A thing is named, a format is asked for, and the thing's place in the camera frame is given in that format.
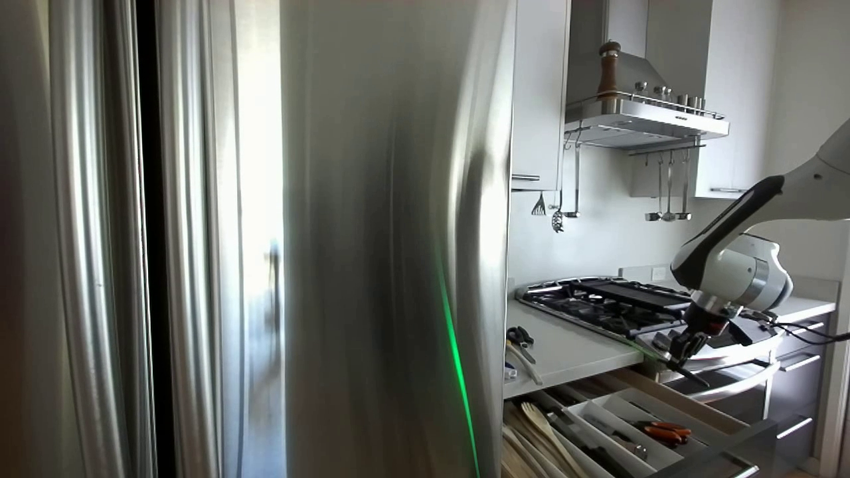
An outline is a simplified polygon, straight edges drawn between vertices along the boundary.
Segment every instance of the stainless steel refrigerator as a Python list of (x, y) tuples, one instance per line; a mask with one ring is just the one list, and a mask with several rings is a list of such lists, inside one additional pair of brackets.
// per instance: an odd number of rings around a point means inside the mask
[(4, 475), (499, 475), (512, 0), (2, 10)]

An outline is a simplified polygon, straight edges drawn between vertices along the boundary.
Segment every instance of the white cabinet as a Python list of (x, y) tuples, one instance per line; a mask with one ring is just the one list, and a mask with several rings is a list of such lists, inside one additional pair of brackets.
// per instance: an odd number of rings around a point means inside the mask
[(513, 74), (511, 188), (551, 191), (564, 154), (570, 0), (521, 0)]
[[(649, 2), (649, 61), (674, 91), (729, 121), (729, 136), (691, 156), (697, 197), (736, 198), (764, 175), (780, 10), (781, 0)], [(642, 169), (632, 195), (653, 196), (657, 179)]]

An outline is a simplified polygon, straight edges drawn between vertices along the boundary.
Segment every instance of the gas stove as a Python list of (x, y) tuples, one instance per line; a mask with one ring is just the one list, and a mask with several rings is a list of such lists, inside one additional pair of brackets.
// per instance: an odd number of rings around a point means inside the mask
[[(542, 282), (517, 289), (515, 296), (523, 304), (634, 346), (658, 361), (669, 358), (666, 342), (685, 328), (683, 314), (691, 304), (686, 291), (611, 276)], [(743, 310), (735, 319), (736, 327), (760, 327), (752, 320), (755, 314)], [(778, 345), (777, 340), (768, 340), (773, 337), (769, 334), (758, 346), (744, 347), (727, 330), (709, 340), (685, 368), (706, 370), (763, 356)]]

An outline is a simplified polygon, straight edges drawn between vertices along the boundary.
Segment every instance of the white countertop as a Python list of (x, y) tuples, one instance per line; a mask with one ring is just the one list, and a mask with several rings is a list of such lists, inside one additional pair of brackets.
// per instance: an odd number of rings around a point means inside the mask
[[(780, 322), (799, 322), (828, 314), (836, 309), (834, 302), (789, 297), (773, 311)], [(523, 326), (535, 344), (529, 352), (537, 360), (535, 370), (543, 379), (537, 385), (522, 363), (508, 353), (506, 360), (517, 369), (515, 380), (505, 383), (504, 398), (530, 393), (557, 384), (591, 377), (643, 361), (643, 354), (629, 345), (599, 333), (573, 325), (514, 299), (507, 301), (507, 326)]]

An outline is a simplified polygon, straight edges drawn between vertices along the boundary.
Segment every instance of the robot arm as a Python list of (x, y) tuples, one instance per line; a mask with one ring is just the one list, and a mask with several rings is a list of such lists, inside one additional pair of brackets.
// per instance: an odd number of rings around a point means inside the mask
[(754, 185), (676, 254), (673, 276), (694, 290), (694, 302), (684, 317), (688, 327), (671, 344), (674, 363), (721, 333), (742, 307), (770, 310), (791, 295), (779, 245), (747, 234), (778, 219), (850, 219), (850, 120), (814, 157)]

